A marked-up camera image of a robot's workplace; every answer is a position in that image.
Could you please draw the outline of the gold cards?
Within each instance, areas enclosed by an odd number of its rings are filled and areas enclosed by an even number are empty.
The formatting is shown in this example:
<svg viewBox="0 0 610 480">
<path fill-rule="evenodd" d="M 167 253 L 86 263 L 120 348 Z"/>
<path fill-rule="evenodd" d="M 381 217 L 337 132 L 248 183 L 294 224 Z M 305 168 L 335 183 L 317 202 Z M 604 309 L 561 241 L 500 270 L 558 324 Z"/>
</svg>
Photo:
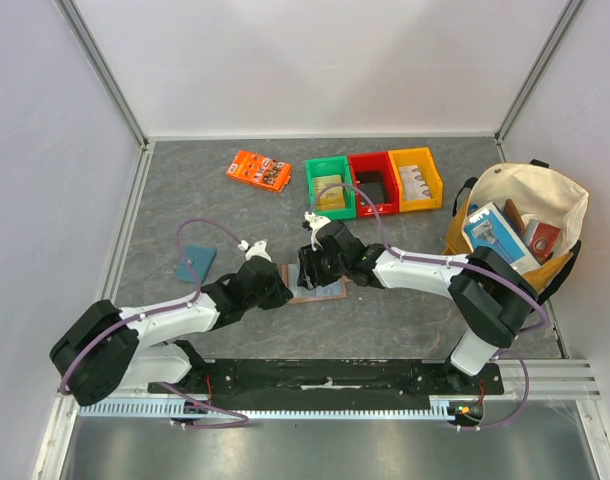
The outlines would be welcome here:
<svg viewBox="0 0 610 480">
<path fill-rule="evenodd" d="M 313 178 L 316 209 L 319 211 L 338 210 L 345 207 L 344 189 L 338 186 L 342 182 L 339 174 Z"/>
</svg>

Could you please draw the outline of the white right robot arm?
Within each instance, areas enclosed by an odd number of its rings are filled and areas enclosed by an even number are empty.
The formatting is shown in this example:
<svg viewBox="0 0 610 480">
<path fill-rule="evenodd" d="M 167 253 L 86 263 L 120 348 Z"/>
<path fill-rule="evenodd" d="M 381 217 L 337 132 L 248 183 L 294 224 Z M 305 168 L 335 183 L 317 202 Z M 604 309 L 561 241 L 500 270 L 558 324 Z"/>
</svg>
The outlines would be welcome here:
<svg viewBox="0 0 610 480">
<path fill-rule="evenodd" d="M 468 392 L 500 350 L 509 348 L 527 317 L 539 307 L 537 292 L 499 254 L 478 247 L 466 255 L 427 255 L 369 245 L 347 225 L 307 213 L 303 227 L 310 243 L 299 249 L 298 285 L 308 290 L 342 277 L 361 287 L 410 289 L 450 298 L 467 331 L 443 368 L 452 392 Z"/>
</svg>

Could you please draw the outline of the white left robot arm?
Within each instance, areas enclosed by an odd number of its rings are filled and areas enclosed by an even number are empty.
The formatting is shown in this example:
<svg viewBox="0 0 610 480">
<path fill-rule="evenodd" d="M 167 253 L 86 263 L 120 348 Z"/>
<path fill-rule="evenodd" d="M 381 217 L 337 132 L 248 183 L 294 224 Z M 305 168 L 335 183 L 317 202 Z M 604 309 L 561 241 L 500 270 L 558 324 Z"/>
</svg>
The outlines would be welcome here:
<svg viewBox="0 0 610 480">
<path fill-rule="evenodd" d="M 59 389 L 81 406 L 156 382 L 195 392 L 204 384 L 205 369 L 185 336 L 229 326 L 254 308 L 280 308 L 292 297 L 278 266 L 253 256 L 237 272 L 180 299 L 131 308 L 99 300 L 50 351 L 61 375 Z"/>
</svg>

